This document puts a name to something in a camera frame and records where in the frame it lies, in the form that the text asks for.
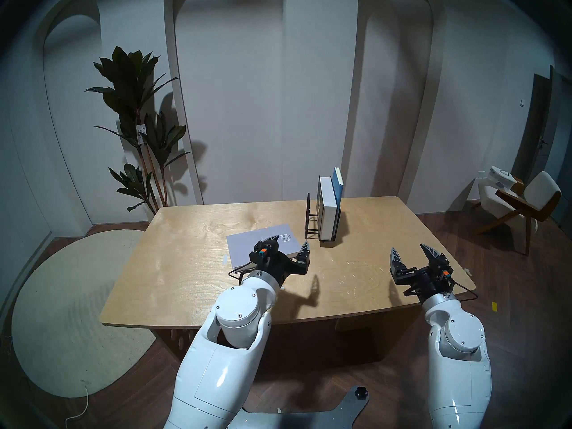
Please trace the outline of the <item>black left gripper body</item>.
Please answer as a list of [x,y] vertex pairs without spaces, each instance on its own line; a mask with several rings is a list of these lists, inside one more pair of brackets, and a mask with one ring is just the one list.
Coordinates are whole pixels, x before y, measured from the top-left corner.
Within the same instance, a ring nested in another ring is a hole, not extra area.
[[272,276],[279,287],[281,287],[285,279],[290,275],[306,275],[309,269],[309,263],[297,263],[297,255],[292,260],[288,255],[280,252],[257,253],[253,251],[249,254],[249,260],[255,265],[250,271],[250,275],[261,276],[263,273]]

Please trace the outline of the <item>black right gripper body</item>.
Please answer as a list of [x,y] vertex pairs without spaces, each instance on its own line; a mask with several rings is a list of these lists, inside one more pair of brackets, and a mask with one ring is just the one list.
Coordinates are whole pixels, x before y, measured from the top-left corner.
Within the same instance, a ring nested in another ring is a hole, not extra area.
[[427,265],[418,269],[407,268],[406,271],[391,275],[396,285],[409,286],[403,294],[405,296],[417,296],[419,301],[426,301],[436,294],[448,296],[454,289],[453,269],[450,262],[443,254],[442,265]]

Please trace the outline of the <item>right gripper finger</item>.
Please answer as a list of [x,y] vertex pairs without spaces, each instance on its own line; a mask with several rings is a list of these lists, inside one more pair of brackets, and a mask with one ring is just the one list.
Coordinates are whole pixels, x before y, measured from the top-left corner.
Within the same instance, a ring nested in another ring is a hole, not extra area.
[[426,244],[420,244],[423,253],[426,255],[428,265],[442,265],[443,254],[439,253],[435,248]]
[[397,250],[392,247],[391,251],[390,251],[390,256],[389,256],[389,263],[390,263],[390,273],[392,275],[396,275],[398,273],[404,272],[407,270],[407,267],[405,264],[403,264],[399,253],[397,252]]

